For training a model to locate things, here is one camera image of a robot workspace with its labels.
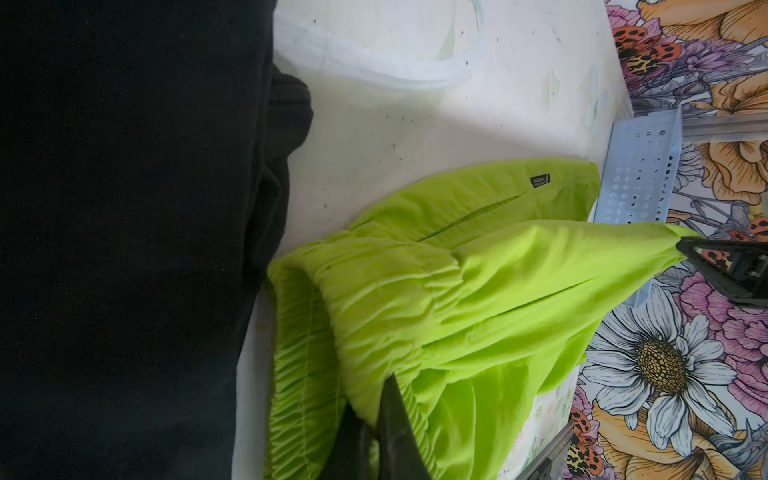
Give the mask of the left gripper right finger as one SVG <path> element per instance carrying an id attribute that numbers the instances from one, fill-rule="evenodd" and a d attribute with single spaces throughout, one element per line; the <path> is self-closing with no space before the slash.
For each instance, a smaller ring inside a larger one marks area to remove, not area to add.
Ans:
<path id="1" fill-rule="evenodd" d="M 431 480 L 418 449 L 395 375 L 384 382 L 379 416 L 379 478 Z"/>

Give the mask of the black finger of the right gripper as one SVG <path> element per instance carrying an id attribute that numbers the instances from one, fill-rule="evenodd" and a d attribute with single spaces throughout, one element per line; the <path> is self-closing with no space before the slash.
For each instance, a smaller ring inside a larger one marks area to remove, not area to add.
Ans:
<path id="1" fill-rule="evenodd" d="M 732 303 L 767 307 L 767 244 L 685 237 L 676 248 Z"/>

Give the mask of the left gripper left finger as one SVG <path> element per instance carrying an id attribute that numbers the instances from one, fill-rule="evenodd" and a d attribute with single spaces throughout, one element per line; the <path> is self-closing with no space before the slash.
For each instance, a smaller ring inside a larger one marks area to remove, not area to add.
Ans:
<path id="1" fill-rule="evenodd" d="M 370 430 L 359 419 L 343 423 L 331 454 L 320 474 L 321 480 L 368 480 L 370 478 Z"/>

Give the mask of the lime green towel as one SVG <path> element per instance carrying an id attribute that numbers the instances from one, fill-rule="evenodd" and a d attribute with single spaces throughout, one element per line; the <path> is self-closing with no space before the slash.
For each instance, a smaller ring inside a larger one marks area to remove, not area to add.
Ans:
<path id="1" fill-rule="evenodd" d="M 486 163 L 424 179 L 274 260 L 265 475 L 316 479 L 343 411 L 395 378 L 435 479 L 493 479 L 601 321 L 681 260 L 686 228 L 590 221 L 598 167 Z"/>

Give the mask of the black garment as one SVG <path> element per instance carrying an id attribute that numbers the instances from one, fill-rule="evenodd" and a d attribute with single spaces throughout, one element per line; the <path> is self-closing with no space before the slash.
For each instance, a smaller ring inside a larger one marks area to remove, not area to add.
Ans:
<path id="1" fill-rule="evenodd" d="M 313 112 L 271 1 L 1 5 L 1 475 L 227 479 Z"/>

